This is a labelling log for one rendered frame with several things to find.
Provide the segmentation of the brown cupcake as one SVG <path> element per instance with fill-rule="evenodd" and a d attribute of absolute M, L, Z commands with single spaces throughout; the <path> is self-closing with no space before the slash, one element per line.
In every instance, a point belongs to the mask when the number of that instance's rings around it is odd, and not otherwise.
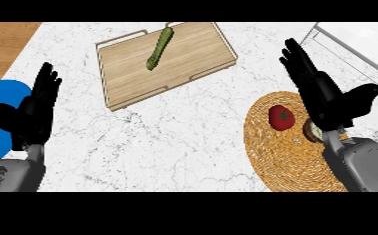
<path fill-rule="evenodd" d="M 311 119 L 307 119 L 302 125 L 302 134 L 307 140 L 313 143 L 322 143 L 322 130 L 316 127 Z"/>

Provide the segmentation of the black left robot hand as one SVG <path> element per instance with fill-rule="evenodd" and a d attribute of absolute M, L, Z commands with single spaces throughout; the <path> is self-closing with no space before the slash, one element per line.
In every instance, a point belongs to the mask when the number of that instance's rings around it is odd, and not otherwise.
<path fill-rule="evenodd" d="M 32 120 L 32 128 L 25 136 L 12 134 L 13 151 L 22 151 L 32 144 L 43 145 L 50 138 L 53 107 L 60 83 L 62 79 L 57 77 L 53 65 L 44 62 L 35 77 L 31 95 L 23 98 L 17 107 Z"/>

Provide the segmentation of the red tomato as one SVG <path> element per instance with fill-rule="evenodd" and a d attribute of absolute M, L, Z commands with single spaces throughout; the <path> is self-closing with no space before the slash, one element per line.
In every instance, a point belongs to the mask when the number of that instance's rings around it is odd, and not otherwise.
<path fill-rule="evenodd" d="M 294 114 L 282 105 L 274 105 L 268 109 L 268 124 L 276 131 L 289 129 L 295 124 Z"/>

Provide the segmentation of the green cucumber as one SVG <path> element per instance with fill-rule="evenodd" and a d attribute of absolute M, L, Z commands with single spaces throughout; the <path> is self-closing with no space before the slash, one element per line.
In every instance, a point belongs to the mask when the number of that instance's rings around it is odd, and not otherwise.
<path fill-rule="evenodd" d="M 150 55 L 150 57 L 147 58 L 147 61 L 146 61 L 146 68 L 147 68 L 149 71 L 152 71 L 155 69 L 156 65 L 158 65 L 159 58 L 161 58 L 164 49 L 168 45 L 168 42 L 171 40 L 172 34 L 174 34 L 172 28 L 165 27 L 161 31 L 161 34 L 159 34 L 159 38 L 158 38 L 156 46 L 155 46 L 155 49 L 153 49 L 153 53 L 152 53 L 152 55 Z"/>

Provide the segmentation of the blue round object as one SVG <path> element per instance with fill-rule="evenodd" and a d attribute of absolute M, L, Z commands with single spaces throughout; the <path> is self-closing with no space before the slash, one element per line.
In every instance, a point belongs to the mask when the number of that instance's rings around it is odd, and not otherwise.
<path fill-rule="evenodd" d="M 0 80 L 0 159 L 12 150 L 12 134 L 31 132 L 32 120 L 17 109 L 31 88 L 17 80 Z"/>

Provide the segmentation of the woven round placemat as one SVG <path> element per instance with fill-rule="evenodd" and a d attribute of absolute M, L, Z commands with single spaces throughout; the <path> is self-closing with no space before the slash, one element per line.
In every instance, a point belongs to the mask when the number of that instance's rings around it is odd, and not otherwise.
<path fill-rule="evenodd" d="M 294 115 L 294 126 L 276 131 L 268 124 L 268 109 L 282 105 Z M 279 91 L 252 104 L 243 123 L 243 143 L 254 171 L 273 192 L 345 192 L 322 157 L 322 143 L 302 134 L 308 120 L 298 93 Z"/>

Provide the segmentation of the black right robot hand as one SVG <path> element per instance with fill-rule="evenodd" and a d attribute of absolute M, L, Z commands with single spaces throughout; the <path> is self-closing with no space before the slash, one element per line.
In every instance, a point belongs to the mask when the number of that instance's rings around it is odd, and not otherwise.
<path fill-rule="evenodd" d="M 298 88 L 314 125 L 322 131 L 353 127 L 353 119 L 370 112 L 378 84 L 363 84 L 342 93 L 328 73 L 316 68 L 294 38 L 285 40 L 279 61 Z"/>

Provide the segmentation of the wooden tiered shelf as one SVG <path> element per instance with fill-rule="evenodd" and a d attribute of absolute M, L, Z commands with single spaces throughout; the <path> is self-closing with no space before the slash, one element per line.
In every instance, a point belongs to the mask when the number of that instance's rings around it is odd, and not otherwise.
<path fill-rule="evenodd" d="M 165 25 L 172 37 L 156 67 L 146 68 L 161 31 L 134 31 L 96 43 L 105 105 L 125 108 L 236 64 L 237 54 L 215 22 Z"/>

